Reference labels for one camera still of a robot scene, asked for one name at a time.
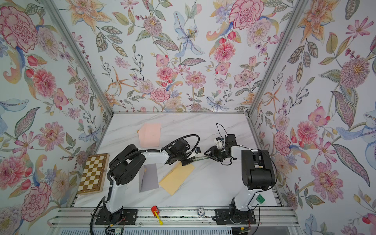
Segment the yellow envelope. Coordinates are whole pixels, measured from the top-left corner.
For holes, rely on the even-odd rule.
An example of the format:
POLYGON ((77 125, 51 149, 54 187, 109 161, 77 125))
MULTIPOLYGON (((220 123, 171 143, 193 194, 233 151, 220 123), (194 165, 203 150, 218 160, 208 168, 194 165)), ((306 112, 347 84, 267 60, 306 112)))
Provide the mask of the yellow envelope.
POLYGON ((183 166, 178 163, 174 169, 159 182, 159 185, 170 195, 174 195, 191 175, 195 167, 192 164, 183 166))

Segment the pink envelope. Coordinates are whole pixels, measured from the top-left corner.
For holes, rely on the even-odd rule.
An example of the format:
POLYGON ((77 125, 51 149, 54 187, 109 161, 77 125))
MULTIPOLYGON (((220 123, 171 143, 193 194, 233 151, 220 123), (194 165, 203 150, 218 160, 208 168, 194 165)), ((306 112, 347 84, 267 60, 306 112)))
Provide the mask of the pink envelope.
POLYGON ((147 147, 159 147, 161 136, 161 124, 160 123, 146 123, 138 131, 140 146, 147 147))

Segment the grey lavender envelope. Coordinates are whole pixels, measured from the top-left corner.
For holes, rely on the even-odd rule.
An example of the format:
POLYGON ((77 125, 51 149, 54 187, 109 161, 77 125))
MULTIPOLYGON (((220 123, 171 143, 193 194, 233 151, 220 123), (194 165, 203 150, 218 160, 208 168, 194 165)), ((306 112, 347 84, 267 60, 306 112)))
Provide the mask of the grey lavender envelope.
POLYGON ((139 192, 155 190, 159 187, 156 164, 143 165, 139 171, 139 192))

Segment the green bordered letter paper underneath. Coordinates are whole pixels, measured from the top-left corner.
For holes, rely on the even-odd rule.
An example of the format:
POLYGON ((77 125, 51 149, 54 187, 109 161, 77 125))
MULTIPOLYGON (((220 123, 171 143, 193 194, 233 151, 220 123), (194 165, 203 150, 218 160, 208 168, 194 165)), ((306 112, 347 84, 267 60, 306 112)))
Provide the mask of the green bordered letter paper underneath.
POLYGON ((193 162, 202 161, 202 160, 206 160, 206 159, 209 159, 209 158, 206 157, 206 156, 201 156, 201 157, 191 157, 188 160, 189 160, 190 163, 193 163, 193 162))

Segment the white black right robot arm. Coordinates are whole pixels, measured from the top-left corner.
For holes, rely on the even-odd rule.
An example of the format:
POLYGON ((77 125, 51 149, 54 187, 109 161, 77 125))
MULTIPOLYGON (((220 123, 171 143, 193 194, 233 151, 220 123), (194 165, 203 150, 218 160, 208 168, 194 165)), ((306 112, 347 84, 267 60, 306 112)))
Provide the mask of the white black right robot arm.
POLYGON ((276 184, 275 166, 269 153, 239 145, 234 134, 218 137, 215 145, 204 155, 221 164, 225 159, 229 159, 230 163, 241 160, 244 189, 232 200, 231 207, 236 211, 248 211, 253 206, 263 204, 265 198, 262 193, 271 190, 276 184))

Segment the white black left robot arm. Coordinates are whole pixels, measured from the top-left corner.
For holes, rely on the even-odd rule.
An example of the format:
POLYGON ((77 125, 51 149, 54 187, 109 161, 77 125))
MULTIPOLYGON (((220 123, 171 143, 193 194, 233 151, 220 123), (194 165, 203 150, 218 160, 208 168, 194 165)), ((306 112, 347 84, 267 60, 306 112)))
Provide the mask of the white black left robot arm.
POLYGON ((171 165, 176 161, 186 160, 192 154, 190 148, 184 139, 162 149, 138 149, 135 145, 128 145, 109 163, 107 179, 110 186, 105 202, 107 210, 115 213, 123 208, 126 185, 137 176, 144 165, 171 165))

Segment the green tag label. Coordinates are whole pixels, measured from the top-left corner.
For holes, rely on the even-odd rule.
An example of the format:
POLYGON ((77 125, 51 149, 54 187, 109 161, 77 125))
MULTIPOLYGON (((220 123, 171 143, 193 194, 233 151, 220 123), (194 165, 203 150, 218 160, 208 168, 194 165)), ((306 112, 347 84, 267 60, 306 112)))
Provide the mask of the green tag label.
POLYGON ((259 194, 257 195, 256 201, 261 205, 265 202, 265 198, 261 194, 259 194))

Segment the round silver knob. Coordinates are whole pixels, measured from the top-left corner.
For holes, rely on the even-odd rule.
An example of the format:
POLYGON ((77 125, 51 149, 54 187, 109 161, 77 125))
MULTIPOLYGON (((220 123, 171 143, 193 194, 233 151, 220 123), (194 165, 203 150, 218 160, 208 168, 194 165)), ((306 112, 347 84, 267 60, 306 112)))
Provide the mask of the round silver knob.
POLYGON ((205 216, 205 209, 203 207, 199 207, 198 210, 197 210, 197 215, 199 217, 204 217, 205 216))

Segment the yellow stick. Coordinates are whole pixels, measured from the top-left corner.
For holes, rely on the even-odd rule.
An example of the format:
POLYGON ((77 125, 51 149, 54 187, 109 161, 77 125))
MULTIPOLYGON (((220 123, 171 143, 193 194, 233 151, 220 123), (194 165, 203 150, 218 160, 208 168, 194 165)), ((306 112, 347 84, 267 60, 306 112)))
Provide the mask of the yellow stick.
POLYGON ((155 216, 157 217, 157 219, 159 220, 160 225, 162 226, 162 225, 163 225, 163 222, 162 222, 162 220, 160 219, 159 214, 156 214, 155 216))

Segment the wooden checkered chessboard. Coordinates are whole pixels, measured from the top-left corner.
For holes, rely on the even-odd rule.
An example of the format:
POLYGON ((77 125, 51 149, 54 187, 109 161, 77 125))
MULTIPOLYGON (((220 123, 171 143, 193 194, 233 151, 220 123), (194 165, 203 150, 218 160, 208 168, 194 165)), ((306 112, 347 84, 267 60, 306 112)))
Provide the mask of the wooden checkered chessboard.
POLYGON ((108 160, 108 153, 96 154, 88 157, 78 186, 77 194, 93 194, 103 191, 108 160))

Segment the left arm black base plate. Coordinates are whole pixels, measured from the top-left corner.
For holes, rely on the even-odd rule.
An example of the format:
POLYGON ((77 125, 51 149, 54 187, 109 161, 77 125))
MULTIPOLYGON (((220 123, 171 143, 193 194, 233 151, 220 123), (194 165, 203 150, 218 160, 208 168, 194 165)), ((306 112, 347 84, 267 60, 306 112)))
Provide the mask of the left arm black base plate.
POLYGON ((100 209, 95 225, 135 225, 137 209, 120 209, 110 213, 107 208, 100 209))

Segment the aluminium front rail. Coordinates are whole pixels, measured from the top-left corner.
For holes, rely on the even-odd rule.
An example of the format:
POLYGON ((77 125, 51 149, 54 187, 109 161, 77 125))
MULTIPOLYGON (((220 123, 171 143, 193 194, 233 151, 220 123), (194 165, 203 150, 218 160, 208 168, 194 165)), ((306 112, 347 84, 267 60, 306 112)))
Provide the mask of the aluminium front rail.
MULTIPOLYGON (((124 222, 117 224, 117 227, 218 227, 214 217, 216 217, 216 207, 205 207, 205 215, 198 215, 198 207, 160 207, 161 226, 150 207, 135 207, 137 214, 132 217, 135 224, 127 225, 124 222)), ((51 228, 57 227, 88 227, 91 221, 91 211, 93 208, 66 208, 59 209, 55 217, 48 220, 47 224, 51 228)), ((250 214, 251 218, 245 224, 231 223, 228 226, 242 227, 248 226, 255 221, 260 227, 298 227, 299 222, 296 213, 290 207, 256 207, 250 214)))

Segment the aluminium corner frame post right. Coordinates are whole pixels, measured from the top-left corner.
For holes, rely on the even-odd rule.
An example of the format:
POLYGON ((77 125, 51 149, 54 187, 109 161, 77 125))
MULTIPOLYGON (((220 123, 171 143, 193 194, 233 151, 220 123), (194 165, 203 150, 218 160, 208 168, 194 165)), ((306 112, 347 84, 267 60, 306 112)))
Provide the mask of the aluminium corner frame post right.
POLYGON ((263 79, 261 80, 261 84, 258 88, 258 91, 256 93, 256 96, 254 98, 254 101, 251 105, 251 107, 248 110, 248 117, 250 118, 254 113, 257 112, 257 106, 263 96, 263 93, 274 73, 274 70, 277 68, 277 66, 280 63, 281 57, 283 55, 283 52, 287 48, 288 42, 291 39, 291 36, 298 24, 298 21, 300 17, 303 15, 304 9, 307 5, 307 2, 304 0, 298 0, 296 1, 296 5, 294 9, 292 10, 291 17, 287 23, 287 26, 285 28, 285 33, 283 37, 281 38, 278 46, 276 47, 275 53, 271 57, 270 65, 268 66, 265 75, 263 79))

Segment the aluminium corner frame post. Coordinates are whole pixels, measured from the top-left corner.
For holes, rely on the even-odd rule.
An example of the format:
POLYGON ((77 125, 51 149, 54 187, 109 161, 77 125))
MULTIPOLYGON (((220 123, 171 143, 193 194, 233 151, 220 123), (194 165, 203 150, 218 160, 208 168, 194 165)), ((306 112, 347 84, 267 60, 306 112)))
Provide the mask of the aluminium corner frame post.
POLYGON ((307 5, 307 2, 304 0, 298 0, 296 1, 296 5, 294 9, 292 10, 291 17, 287 23, 287 26, 285 28, 285 33, 283 37, 281 38, 278 46, 276 47, 275 53, 271 57, 270 65, 268 66, 265 75, 263 79, 261 80, 261 84, 258 88, 258 91, 256 93, 256 96, 254 98, 254 101, 251 105, 251 107, 248 110, 248 117, 250 118, 254 113, 257 112, 257 106, 263 96, 263 93, 274 73, 274 70, 277 68, 277 66, 280 63, 281 57, 283 55, 283 52, 287 48, 288 42, 291 39, 291 36, 298 24, 298 21, 300 17, 303 15, 304 9, 307 5))
POLYGON ((53 3, 53 1, 46 1, 46 0, 41 0, 41 3, 46 9, 46 11, 49 13, 52 21, 56 24, 57 29, 62 34, 62 38, 66 41, 67 45, 71 49, 72 54, 77 64, 83 70, 90 85, 93 87, 93 90, 97 94, 98 99, 100 100, 102 104, 102 107, 104 108, 106 112, 109 113, 109 116, 112 118, 114 115, 114 111, 111 108, 107 98, 105 97, 104 92, 101 90, 94 74, 92 73, 92 70, 90 69, 90 66, 86 62, 86 59, 83 57, 79 46, 75 42, 70 30, 68 29, 64 19, 59 13, 56 5, 53 3))

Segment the aluminium corner frame post left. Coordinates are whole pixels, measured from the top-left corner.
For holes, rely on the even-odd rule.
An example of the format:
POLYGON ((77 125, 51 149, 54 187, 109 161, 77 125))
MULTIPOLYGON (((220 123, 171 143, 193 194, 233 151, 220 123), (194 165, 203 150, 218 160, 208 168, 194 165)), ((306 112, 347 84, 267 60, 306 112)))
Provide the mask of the aluminium corner frame post left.
POLYGON ((46 1, 46 0, 41 0, 41 3, 46 9, 46 11, 49 13, 52 21, 56 24, 57 29, 62 34, 62 38, 66 41, 67 45, 71 49, 72 54, 77 64, 83 70, 90 85, 93 87, 93 90, 97 94, 98 99, 100 100, 102 104, 102 107, 104 108, 106 112, 109 113, 109 116, 112 118, 114 115, 114 111, 111 108, 107 98, 105 97, 104 92, 101 90, 94 74, 92 73, 92 70, 90 69, 90 66, 86 62, 86 59, 83 57, 79 46, 75 42, 70 30, 68 29, 64 19, 59 13, 56 5, 53 3, 53 1, 46 1))

